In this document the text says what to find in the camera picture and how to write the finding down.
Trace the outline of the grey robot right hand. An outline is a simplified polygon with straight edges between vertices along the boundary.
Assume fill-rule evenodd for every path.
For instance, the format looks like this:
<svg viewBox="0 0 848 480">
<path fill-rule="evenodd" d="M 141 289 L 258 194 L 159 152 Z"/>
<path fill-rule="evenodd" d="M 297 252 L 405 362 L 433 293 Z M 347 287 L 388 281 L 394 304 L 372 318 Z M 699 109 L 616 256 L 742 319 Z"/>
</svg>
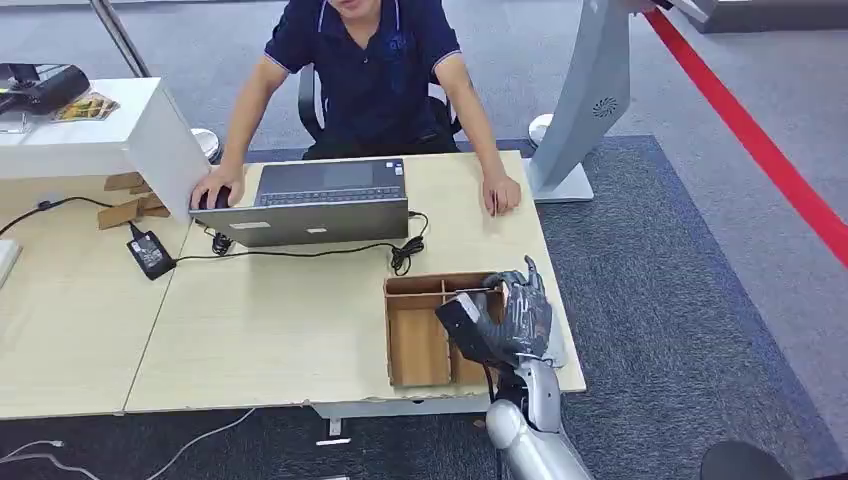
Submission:
<svg viewBox="0 0 848 480">
<path fill-rule="evenodd" d="M 543 358 L 553 311 L 534 260 L 525 256 L 524 261 L 526 273 L 492 273 L 479 287 L 462 290 L 435 309 L 465 359 L 504 370 Z"/>
</svg>

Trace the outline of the person's left hand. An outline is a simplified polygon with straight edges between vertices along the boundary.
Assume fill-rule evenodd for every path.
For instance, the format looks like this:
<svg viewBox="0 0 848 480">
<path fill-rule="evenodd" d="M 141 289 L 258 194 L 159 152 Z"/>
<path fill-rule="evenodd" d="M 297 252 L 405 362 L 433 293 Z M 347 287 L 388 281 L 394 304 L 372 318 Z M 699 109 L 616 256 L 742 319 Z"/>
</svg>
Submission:
<svg viewBox="0 0 848 480">
<path fill-rule="evenodd" d="M 506 173 L 484 173 L 482 197 L 491 217 L 508 213 L 521 201 L 520 185 Z"/>
</svg>

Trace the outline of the person's right hand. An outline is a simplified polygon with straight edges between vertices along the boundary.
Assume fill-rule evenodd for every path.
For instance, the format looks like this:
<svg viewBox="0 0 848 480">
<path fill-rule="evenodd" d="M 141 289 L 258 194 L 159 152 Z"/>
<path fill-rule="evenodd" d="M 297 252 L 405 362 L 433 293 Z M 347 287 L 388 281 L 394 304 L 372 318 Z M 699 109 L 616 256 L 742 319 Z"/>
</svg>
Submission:
<svg viewBox="0 0 848 480">
<path fill-rule="evenodd" d="M 226 188 L 229 191 L 227 205 L 235 206 L 244 194 L 244 166 L 222 163 L 211 170 L 194 187 L 190 199 L 191 209 L 200 209 L 205 204 L 206 209 L 214 209 L 219 193 Z"/>
</svg>

